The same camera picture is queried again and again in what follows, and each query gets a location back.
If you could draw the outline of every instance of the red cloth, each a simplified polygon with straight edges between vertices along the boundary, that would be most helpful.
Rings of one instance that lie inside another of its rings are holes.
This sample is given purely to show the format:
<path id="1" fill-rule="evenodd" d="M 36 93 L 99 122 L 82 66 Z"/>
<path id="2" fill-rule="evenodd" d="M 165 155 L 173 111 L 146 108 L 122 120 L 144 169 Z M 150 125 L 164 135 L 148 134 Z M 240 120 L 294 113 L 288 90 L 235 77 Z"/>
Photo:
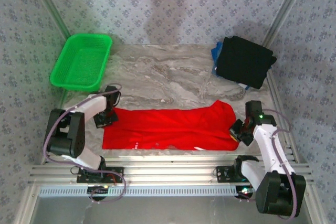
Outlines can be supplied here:
<path id="1" fill-rule="evenodd" d="M 235 113 L 221 101 L 192 110 L 115 111 L 118 121 L 104 128 L 103 149 L 233 151 L 238 147 L 229 135 Z"/>

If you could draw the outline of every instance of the patterned wallpaper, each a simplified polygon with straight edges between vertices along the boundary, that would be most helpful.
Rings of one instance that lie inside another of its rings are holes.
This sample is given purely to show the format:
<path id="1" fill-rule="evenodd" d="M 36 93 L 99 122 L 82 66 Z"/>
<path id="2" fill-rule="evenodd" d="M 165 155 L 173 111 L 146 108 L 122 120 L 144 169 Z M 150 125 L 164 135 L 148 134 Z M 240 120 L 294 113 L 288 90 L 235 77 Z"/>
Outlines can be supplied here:
<path id="1" fill-rule="evenodd" d="M 12 223 L 60 98 L 49 75 L 63 39 L 40 0 L 0 0 L 0 223 Z"/>
<path id="2" fill-rule="evenodd" d="M 283 0 L 53 0 L 73 33 L 125 44 L 210 44 L 238 35 L 261 43 Z"/>
<path id="3" fill-rule="evenodd" d="M 283 105 L 336 223 L 336 0 L 297 0 L 271 49 Z"/>

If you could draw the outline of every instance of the plastic basket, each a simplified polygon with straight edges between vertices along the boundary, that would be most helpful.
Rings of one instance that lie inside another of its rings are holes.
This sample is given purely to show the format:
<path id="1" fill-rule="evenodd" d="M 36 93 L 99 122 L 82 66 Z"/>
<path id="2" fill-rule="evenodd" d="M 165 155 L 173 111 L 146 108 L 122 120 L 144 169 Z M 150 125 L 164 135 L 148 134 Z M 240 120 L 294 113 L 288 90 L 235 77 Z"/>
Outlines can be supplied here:
<path id="1" fill-rule="evenodd" d="M 52 70 L 51 84 L 69 90 L 98 90 L 111 46 L 107 35 L 72 35 Z"/>

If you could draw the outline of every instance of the folded black clothing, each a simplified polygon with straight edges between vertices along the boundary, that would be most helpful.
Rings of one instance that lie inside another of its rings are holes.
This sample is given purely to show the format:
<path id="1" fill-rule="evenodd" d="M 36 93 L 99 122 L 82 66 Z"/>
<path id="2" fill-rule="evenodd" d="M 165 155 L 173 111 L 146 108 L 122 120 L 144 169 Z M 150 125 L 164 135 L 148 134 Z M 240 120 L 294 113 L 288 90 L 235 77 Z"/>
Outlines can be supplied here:
<path id="1" fill-rule="evenodd" d="M 273 51 L 243 38 L 225 38 L 217 60 L 216 74 L 260 89 L 267 70 L 276 62 Z"/>

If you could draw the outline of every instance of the gray marble table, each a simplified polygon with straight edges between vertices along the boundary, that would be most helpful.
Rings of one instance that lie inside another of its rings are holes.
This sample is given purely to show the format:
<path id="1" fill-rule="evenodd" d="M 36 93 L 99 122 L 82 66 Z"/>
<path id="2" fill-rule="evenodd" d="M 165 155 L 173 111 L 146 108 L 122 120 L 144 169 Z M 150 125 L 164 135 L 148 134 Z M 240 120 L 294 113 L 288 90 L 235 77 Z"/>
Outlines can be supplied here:
<path id="1" fill-rule="evenodd" d="M 108 83 L 123 85 L 118 107 L 135 109 L 192 109 L 221 100 L 230 104 L 237 118 L 245 116 L 245 103 L 260 100 L 263 108 L 274 108 L 269 87 L 245 90 L 238 84 L 211 74 L 214 45 L 118 45 L 104 74 L 102 89 Z M 88 94 L 68 92 L 65 107 Z M 240 144 L 234 152 L 181 150 L 103 150 L 103 129 L 96 129 L 93 119 L 86 124 L 86 141 L 97 154 L 125 155 L 216 155 L 259 154 L 254 141 L 250 147 Z"/>

